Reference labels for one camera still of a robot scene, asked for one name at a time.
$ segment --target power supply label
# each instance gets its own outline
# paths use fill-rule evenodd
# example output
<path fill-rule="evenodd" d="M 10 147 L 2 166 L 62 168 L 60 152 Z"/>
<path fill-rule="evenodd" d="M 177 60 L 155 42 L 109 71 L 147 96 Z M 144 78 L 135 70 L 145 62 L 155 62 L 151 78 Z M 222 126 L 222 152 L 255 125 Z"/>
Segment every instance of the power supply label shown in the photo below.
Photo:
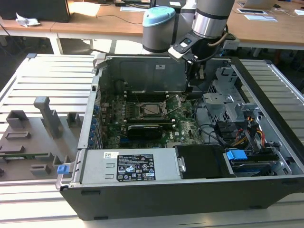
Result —
<path fill-rule="evenodd" d="M 118 155 L 117 180 L 119 182 L 156 180 L 153 154 Z"/>

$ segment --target computer monitor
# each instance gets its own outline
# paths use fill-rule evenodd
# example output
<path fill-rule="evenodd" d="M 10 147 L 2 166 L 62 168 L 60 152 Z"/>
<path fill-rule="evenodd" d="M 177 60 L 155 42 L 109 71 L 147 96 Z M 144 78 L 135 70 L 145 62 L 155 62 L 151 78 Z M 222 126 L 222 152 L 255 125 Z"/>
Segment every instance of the computer monitor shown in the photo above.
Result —
<path fill-rule="evenodd" d="M 251 8 L 251 9 L 271 9 L 277 0 L 247 0 L 239 1 L 239 5 L 244 8 Z"/>

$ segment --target circuit board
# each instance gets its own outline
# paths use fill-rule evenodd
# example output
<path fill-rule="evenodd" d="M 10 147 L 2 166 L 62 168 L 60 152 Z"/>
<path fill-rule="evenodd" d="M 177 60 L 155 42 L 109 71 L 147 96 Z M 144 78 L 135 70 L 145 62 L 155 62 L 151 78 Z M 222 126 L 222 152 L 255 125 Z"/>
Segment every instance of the circuit board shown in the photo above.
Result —
<path fill-rule="evenodd" d="M 179 144 L 201 144 L 203 138 L 194 119 L 195 101 L 168 94 L 162 102 L 128 101 L 123 95 L 102 97 L 102 132 L 105 149 L 173 148 Z M 130 140 L 130 125 L 161 125 L 159 139 Z"/>

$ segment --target blue latch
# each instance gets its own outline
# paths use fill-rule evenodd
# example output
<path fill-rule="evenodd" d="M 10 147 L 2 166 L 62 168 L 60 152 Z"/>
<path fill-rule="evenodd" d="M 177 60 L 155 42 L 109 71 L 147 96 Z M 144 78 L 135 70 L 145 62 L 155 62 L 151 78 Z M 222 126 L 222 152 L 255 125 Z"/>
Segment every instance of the blue latch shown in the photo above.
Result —
<path fill-rule="evenodd" d="M 248 157 L 244 150 L 230 150 L 226 153 L 229 160 L 247 160 Z"/>
<path fill-rule="evenodd" d="M 69 165 L 59 165 L 57 168 L 57 174 L 69 174 L 70 166 Z"/>

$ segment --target aluminum profile table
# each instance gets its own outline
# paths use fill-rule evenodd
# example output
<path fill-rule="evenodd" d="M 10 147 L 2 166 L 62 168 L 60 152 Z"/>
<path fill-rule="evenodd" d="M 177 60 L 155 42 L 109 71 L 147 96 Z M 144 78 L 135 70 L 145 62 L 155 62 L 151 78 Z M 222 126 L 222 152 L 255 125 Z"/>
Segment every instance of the aluminum profile table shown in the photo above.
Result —
<path fill-rule="evenodd" d="M 264 60 L 242 60 L 249 73 L 264 91 L 271 103 L 304 143 L 304 97 L 273 65 Z M 254 102 L 243 86 L 245 95 Z"/>
<path fill-rule="evenodd" d="M 92 62 L 93 56 L 37 55 L 25 59 L 0 93 L 0 133 L 8 126 L 5 119 L 10 110 L 40 116 L 33 106 L 39 95 L 50 96 L 50 106 L 58 115 L 69 111 L 84 115 L 93 77 Z M 301 94 L 273 65 L 254 60 L 243 60 L 243 63 L 288 124 L 294 131 L 298 130 L 297 135 L 304 134 Z M 263 210 L 82 221 L 55 188 L 55 180 L 0 182 L 1 228 L 302 228 L 303 211 L 304 194 L 297 193 Z"/>

